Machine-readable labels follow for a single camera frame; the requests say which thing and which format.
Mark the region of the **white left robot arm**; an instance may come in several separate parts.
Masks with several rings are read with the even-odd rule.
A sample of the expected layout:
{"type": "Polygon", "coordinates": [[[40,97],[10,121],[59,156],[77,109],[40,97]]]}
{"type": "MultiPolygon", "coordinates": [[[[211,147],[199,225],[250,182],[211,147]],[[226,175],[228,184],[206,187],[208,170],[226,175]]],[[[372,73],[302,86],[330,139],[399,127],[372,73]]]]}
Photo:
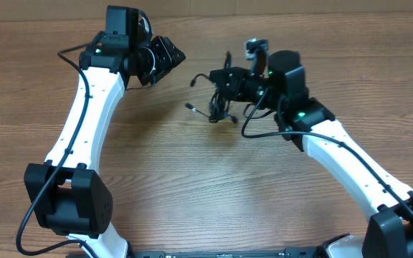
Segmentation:
{"type": "Polygon", "coordinates": [[[184,61],[167,37],[156,36],[145,12],[109,6],[105,29],[77,46],[77,93],[57,142],[41,164],[31,163],[24,185],[27,217],[76,244],[87,257],[132,257],[133,250],[112,225],[113,197],[99,173],[110,120],[129,80],[152,88],[184,61]]]}

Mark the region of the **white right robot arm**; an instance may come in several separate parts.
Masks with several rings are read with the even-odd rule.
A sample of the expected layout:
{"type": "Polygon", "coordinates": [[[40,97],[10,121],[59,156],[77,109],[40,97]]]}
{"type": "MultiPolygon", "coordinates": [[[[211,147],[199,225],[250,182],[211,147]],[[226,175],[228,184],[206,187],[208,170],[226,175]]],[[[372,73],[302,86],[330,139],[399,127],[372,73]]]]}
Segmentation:
{"type": "Polygon", "coordinates": [[[258,57],[250,70],[226,61],[209,78],[220,98],[273,111],[274,134],[319,162],[360,207],[368,222],[365,236],[337,236],[318,246],[315,257],[413,257],[413,189],[383,169],[310,97],[297,52],[258,57]]]}

